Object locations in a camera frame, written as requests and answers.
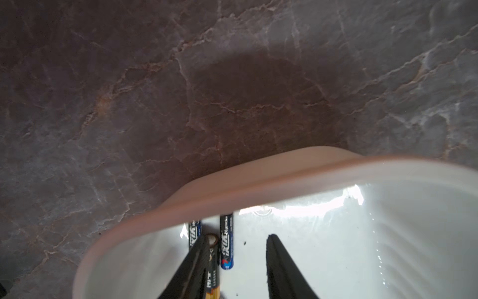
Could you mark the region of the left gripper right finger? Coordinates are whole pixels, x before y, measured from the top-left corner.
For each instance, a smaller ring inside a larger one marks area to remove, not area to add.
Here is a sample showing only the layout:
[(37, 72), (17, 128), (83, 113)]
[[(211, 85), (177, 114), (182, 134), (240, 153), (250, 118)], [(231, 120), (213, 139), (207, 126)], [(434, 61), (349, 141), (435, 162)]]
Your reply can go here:
[(266, 241), (266, 269), (270, 299), (319, 298), (275, 234)]

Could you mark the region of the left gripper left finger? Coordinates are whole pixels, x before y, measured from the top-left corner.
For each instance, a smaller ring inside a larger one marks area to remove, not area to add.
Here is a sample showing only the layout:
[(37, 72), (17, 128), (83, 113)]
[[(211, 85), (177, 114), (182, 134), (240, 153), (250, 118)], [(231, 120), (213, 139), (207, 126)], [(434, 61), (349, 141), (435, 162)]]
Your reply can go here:
[(209, 239), (205, 235), (196, 240), (158, 299), (204, 299), (206, 297), (209, 245)]

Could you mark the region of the black gold AA battery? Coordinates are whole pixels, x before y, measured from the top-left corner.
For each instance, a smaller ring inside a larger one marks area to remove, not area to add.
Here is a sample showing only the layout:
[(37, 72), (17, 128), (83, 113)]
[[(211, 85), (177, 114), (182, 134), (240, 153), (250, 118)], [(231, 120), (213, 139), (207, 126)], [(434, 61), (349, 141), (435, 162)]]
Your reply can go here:
[(220, 275), (219, 275), (219, 237), (216, 234), (206, 234), (209, 241), (209, 263), (205, 281), (205, 298), (220, 298)]

